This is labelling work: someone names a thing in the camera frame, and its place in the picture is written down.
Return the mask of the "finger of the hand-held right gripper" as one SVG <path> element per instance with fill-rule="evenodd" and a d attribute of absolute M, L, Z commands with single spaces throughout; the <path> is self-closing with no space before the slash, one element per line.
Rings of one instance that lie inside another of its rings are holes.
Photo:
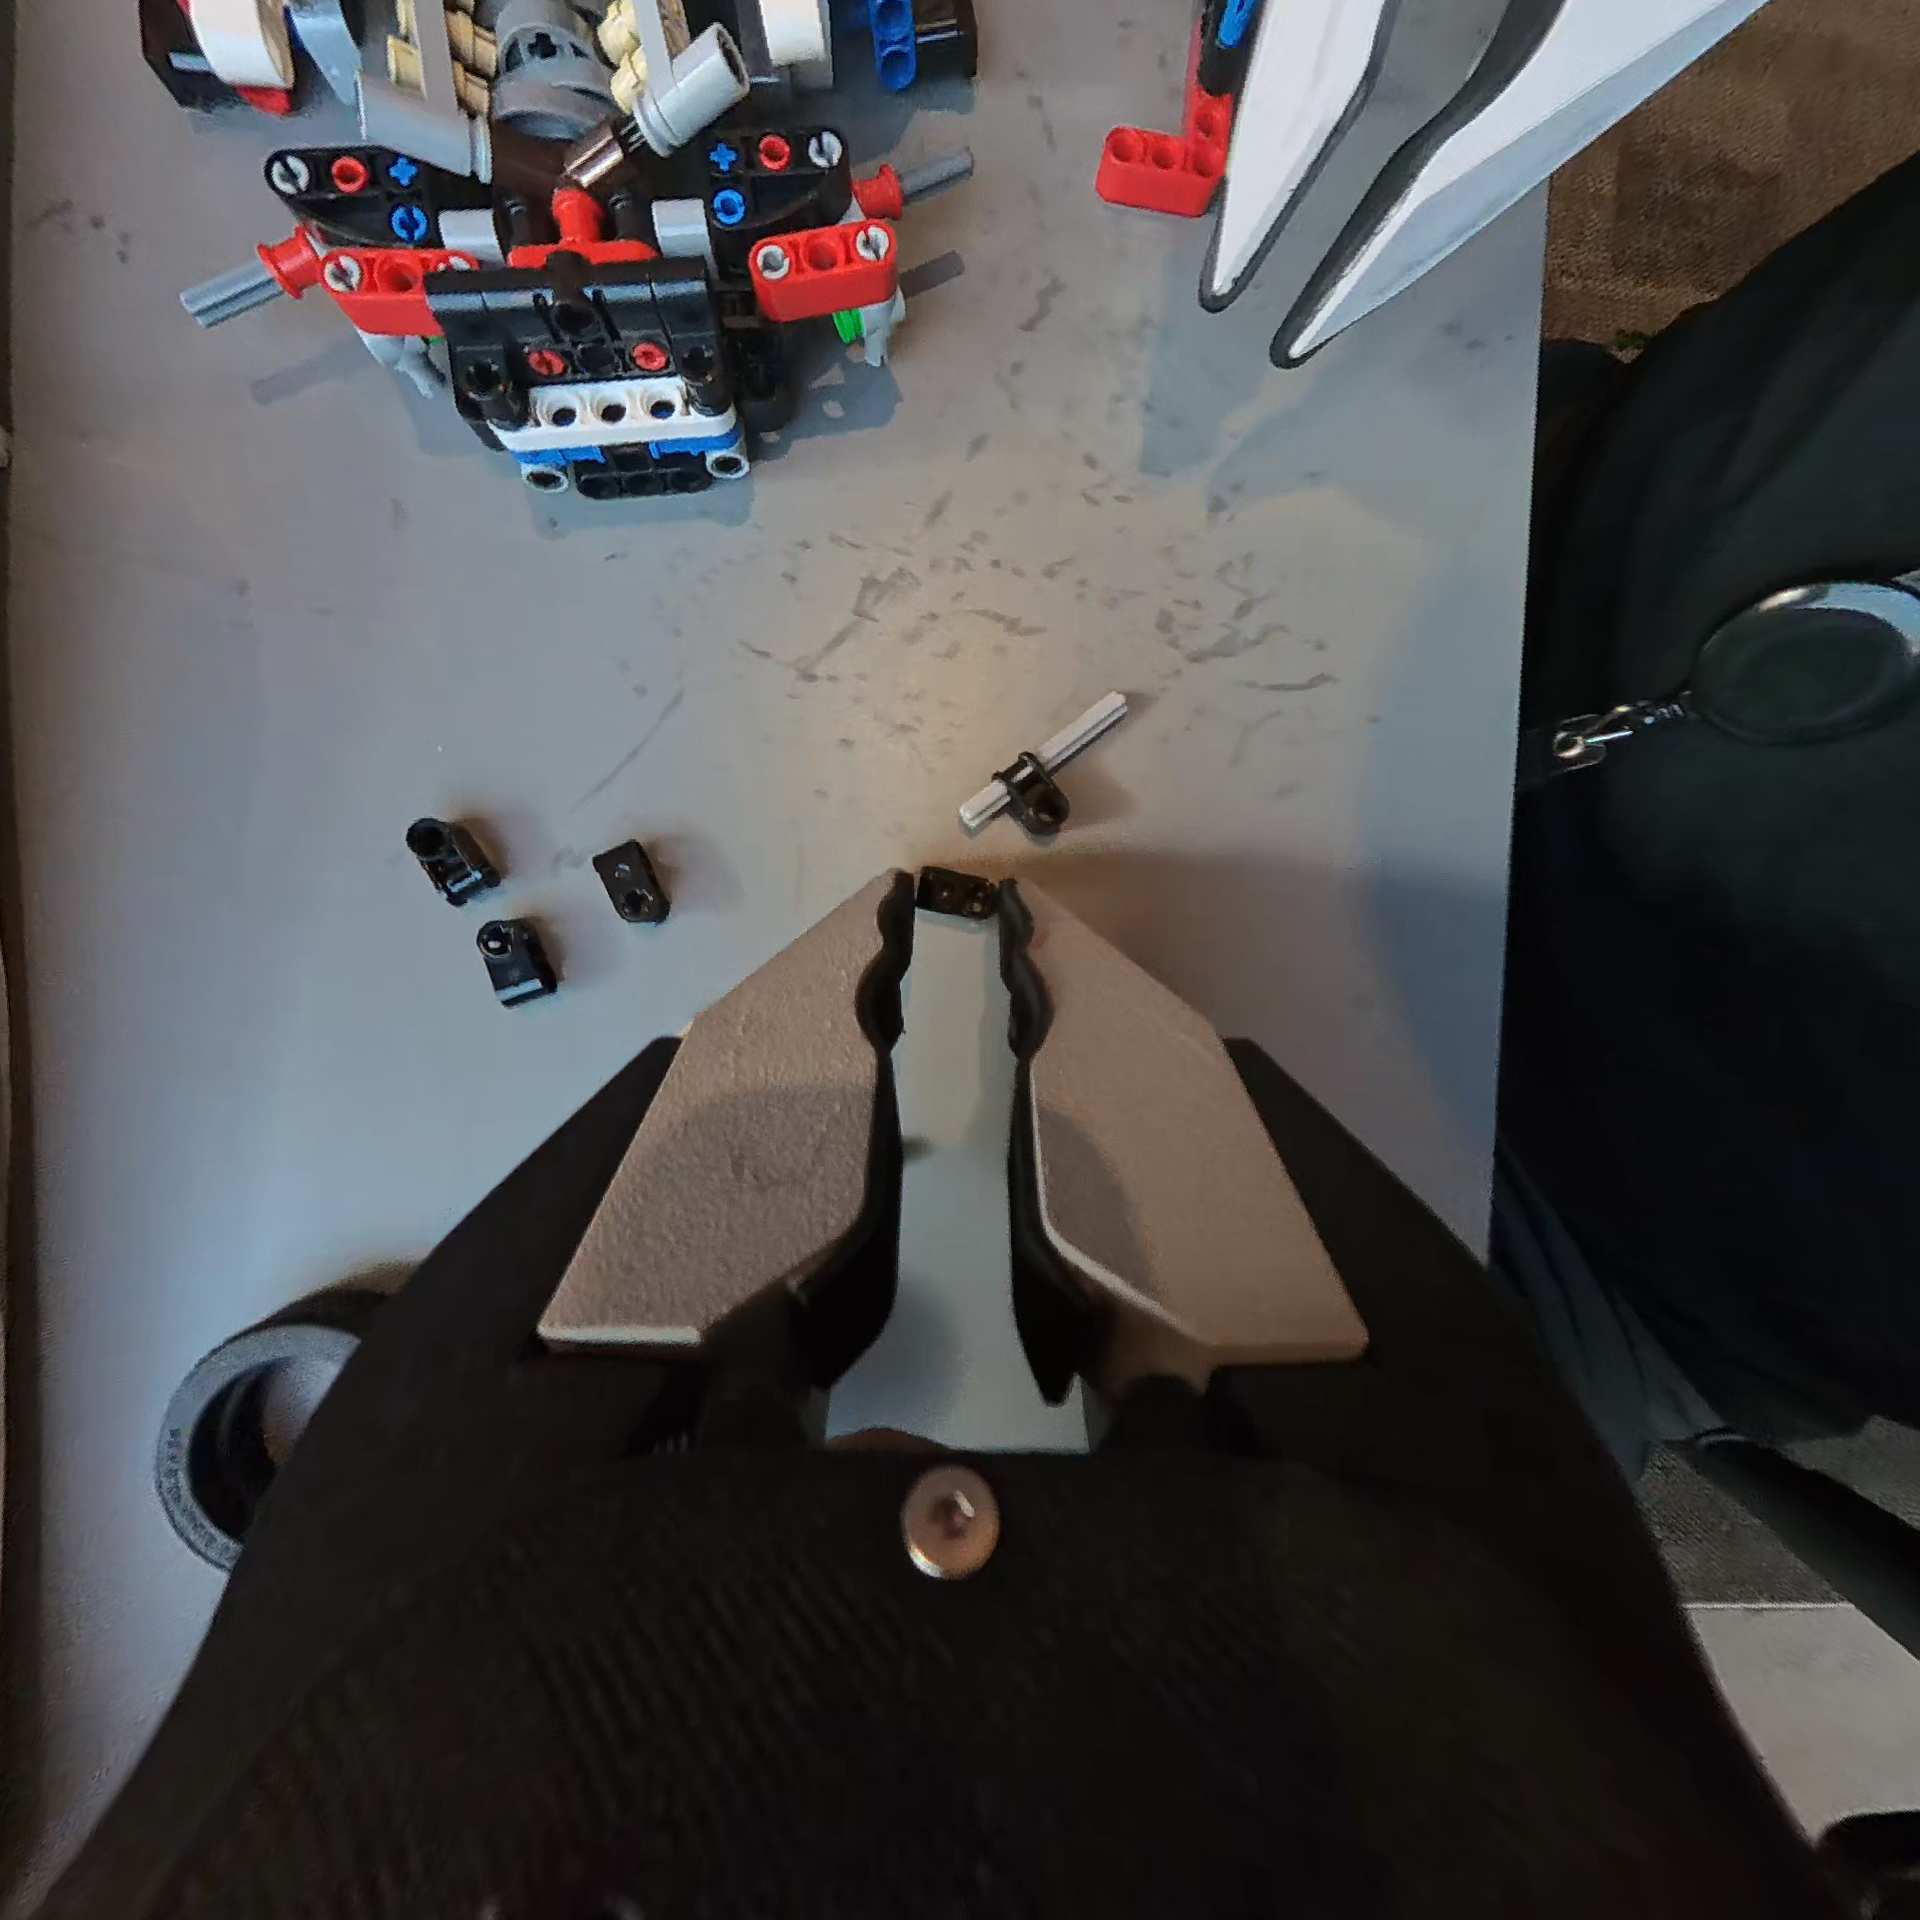
<path fill-rule="evenodd" d="M 1201 307 L 1267 268 L 1300 293 L 1386 162 L 1488 45 L 1486 3 L 1267 3 L 1236 91 Z"/>
<path fill-rule="evenodd" d="M 1304 366 L 1400 298 L 1758 9 L 1501 4 L 1450 94 L 1364 162 L 1355 206 L 1271 334 L 1271 366 Z"/>

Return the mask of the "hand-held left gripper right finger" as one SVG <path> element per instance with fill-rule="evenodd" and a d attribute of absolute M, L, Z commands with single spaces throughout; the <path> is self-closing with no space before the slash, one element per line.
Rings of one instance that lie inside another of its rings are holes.
<path fill-rule="evenodd" d="M 1347 1365 L 1369 1333 L 1214 1022 L 1033 883 L 999 891 L 1013 1318 L 1077 1386 Z"/>

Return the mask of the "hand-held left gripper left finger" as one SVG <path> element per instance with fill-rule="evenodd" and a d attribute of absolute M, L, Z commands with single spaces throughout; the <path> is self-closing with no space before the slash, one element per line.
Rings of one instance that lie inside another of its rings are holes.
<path fill-rule="evenodd" d="M 900 1280 L 893 1051 L 913 876 L 889 870 L 681 1037 L 536 1326 L 553 1349 L 837 1384 Z"/>

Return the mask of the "grey axle with black connectors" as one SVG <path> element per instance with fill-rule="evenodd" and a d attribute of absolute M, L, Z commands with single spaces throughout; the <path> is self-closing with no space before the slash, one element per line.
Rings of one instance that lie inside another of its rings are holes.
<path fill-rule="evenodd" d="M 1092 707 L 1081 711 L 1064 727 L 1052 732 L 1038 749 L 1022 752 L 1013 764 L 999 768 L 965 803 L 958 805 L 958 826 L 979 834 L 999 818 L 1010 818 L 1036 842 L 1055 838 L 1070 821 L 1070 801 L 1057 783 L 1057 773 L 1086 753 L 1108 732 L 1127 722 L 1129 700 L 1121 691 L 1109 691 Z"/>

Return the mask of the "toy brick race car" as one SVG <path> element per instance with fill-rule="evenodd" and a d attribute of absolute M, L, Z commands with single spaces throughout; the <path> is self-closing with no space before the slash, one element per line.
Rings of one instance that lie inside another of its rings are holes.
<path fill-rule="evenodd" d="M 826 322 L 884 366 L 906 207 L 951 150 L 863 172 L 817 116 L 831 4 L 143 3 L 179 109 L 344 140 L 261 166 L 291 221 L 179 294 L 202 327 L 322 298 L 375 361 L 442 398 L 534 492 L 591 503 L 748 477 Z"/>

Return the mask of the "black beam with red elbow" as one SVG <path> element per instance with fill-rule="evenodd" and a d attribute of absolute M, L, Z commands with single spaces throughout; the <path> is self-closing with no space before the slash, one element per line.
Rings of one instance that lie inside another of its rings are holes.
<path fill-rule="evenodd" d="M 1260 3 L 1205 3 L 1188 50 L 1182 119 L 1175 131 L 1108 131 L 1095 194 L 1118 207 L 1200 220 L 1228 172 L 1233 120 L 1250 58 Z"/>

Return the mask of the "person's black jacket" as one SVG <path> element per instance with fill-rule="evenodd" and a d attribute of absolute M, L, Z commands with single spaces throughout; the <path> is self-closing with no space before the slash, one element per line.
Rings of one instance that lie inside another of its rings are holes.
<path fill-rule="evenodd" d="M 1544 351 L 1522 732 L 1680 693 L 1774 591 L 1915 571 L 1915 325 L 1905 159 L 1635 361 Z M 1631 1473 L 1915 1427 L 1915 749 L 1915 707 L 1687 724 L 1522 786 L 1495 1254 Z"/>

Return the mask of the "black toy tyre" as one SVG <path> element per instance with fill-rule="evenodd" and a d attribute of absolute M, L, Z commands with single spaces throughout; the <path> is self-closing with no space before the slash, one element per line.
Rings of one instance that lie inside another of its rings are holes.
<path fill-rule="evenodd" d="M 267 1493 L 384 1302 L 412 1276 L 386 1263 L 349 1274 L 232 1331 L 172 1391 L 152 1461 L 158 1506 L 179 1544 L 229 1573 Z"/>

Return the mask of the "black badge reel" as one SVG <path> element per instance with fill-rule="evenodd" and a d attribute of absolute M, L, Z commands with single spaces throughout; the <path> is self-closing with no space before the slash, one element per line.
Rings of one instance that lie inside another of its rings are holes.
<path fill-rule="evenodd" d="M 1915 700 L 1918 572 L 1811 583 L 1719 621 L 1680 693 L 1523 732 L 1519 779 L 1535 786 L 1586 771 L 1626 743 L 1687 724 L 1751 748 L 1836 743 L 1882 727 Z"/>

